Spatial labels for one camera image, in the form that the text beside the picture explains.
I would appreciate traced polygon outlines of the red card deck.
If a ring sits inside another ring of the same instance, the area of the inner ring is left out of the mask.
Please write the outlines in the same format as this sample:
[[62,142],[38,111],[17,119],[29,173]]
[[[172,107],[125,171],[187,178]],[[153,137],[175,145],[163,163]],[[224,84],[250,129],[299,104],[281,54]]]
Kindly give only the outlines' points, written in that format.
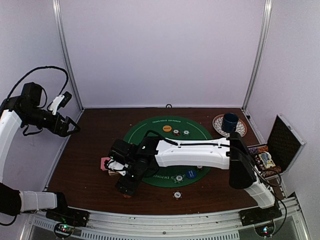
[[110,157],[102,157],[100,160],[100,169],[102,171],[108,171],[108,168],[106,168],[105,164],[108,164],[109,161],[111,160]]

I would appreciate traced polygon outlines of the orange poker chip stack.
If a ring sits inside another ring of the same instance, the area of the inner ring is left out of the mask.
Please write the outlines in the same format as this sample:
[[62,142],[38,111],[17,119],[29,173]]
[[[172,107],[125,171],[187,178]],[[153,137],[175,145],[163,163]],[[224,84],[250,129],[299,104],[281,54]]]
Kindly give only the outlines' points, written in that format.
[[123,197],[124,197],[124,198],[127,198],[127,199],[129,199],[129,198],[131,198],[131,197],[132,197],[132,195],[128,195],[128,194],[123,194]]

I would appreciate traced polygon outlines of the green chip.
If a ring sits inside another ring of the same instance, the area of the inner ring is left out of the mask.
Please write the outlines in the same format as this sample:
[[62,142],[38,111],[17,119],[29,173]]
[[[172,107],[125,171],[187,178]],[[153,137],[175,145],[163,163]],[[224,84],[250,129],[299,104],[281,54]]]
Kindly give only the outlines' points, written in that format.
[[184,136],[188,136],[189,134],[190,134],[190,131],[189,131],[189,130],[184,130],[184,131],[183,131],[183,135],[184,135]]
[[174,178],[173,181],[178,184],[178,183],[182,183],[184,181],[184,177],[180,174],[177,174]]

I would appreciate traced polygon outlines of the brown poker chip stack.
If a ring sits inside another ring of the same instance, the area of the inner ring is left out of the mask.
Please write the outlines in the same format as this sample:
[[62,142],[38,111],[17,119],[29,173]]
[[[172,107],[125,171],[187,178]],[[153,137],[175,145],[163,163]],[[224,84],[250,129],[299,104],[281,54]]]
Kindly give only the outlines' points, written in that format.
[[180,200],[182,198],[183,194],[181,191],[175,191],[173,192],[172,194],[172,197],[175,199],[175,200]]

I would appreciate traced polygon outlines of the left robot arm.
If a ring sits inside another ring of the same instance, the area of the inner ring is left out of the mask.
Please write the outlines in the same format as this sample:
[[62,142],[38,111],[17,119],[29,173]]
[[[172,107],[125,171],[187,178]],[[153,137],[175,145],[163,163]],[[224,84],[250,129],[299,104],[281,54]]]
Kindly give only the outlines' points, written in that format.
[[[59,108],[63,108],[72,98],[66,91],[59,94],[45,110],[40,106],[45,90],[39,84],[29,82],[24,84],[21,94],[10,97],[1,104],[0,116],[0,173],[4,173],[7,155],[13,138],[19,128],[26,137],[29,126],[35,126],[39,132],[43,129],[60,137],[68,137],[80,131],[80,127],[70,118],[63,117]],[[15,190],[5,184],[0,185],[0,211],[9,216],[21,213],[51,210],[61,222],[72,218],[72,211],[67,205],[63,193],[44,191]]]

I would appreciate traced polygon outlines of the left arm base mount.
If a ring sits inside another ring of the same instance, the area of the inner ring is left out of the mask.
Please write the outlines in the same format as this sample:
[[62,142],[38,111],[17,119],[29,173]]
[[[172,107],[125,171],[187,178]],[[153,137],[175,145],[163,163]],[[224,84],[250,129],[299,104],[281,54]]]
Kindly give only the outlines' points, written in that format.
[[90,213],[85,210],[75,208],[48,209],[45,217],[59,223],[64,223],[73,227],[86,227],[89,220]]

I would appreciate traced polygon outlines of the brown 100 poker chips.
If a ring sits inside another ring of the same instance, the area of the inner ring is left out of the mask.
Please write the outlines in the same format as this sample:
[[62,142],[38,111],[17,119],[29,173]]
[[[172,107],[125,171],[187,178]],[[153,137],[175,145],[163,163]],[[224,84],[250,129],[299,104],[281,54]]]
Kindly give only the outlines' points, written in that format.
[[179,136],[181,134],[181,132],[178,130],[178,129],[174,129],[172,131],[172,133],[175,135],[175,136]]

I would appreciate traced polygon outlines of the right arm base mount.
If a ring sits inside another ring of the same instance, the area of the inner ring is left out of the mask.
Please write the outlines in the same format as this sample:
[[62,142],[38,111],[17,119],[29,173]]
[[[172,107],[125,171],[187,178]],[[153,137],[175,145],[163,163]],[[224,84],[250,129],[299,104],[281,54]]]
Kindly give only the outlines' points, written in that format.
[[242,226],[249,226],[255,225],[259,223],[264,223],[267,221],[274,220],[276,218],[280,218],[282,216],[282,211],[276,207],[269,207],[269,208],[250,208],[241,210],[239,212],[239,217],[241,220]]

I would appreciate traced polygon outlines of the orange big blind button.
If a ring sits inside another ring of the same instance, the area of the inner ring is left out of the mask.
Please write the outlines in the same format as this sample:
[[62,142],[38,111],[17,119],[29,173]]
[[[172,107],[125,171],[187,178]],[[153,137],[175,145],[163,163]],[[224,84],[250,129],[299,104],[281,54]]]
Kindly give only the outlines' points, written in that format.
[[170,125],[164,125],[162,127],[162,130],[166,133],[171,132],[172,131],[172,127]]

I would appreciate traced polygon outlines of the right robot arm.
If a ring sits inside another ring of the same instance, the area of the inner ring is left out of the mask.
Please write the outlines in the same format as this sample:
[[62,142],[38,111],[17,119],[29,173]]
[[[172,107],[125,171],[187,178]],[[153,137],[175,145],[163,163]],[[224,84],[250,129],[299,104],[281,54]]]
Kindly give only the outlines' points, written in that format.
[[241,135],[206,140],[180,140],[147,130],[139,144],[117,139],[104,161],[104,167],[121,175],[116,187],[133,196],[150,170],[175,166],[202,166],[229,171],[229,185],[245,190],[257,203],[256,216],[266,221],[276,212],[272,185],[254,165]]

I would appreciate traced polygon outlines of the blue small blind button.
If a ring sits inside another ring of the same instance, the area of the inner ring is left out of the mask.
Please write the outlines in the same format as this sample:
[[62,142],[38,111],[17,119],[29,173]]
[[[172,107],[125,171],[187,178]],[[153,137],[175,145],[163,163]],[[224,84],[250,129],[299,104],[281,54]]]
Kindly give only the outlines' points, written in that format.
[[186,173],[185,173],[185,176],[190,179],[190,180],[193,180],[197,177],[197,172],[193,169],[189,169]]

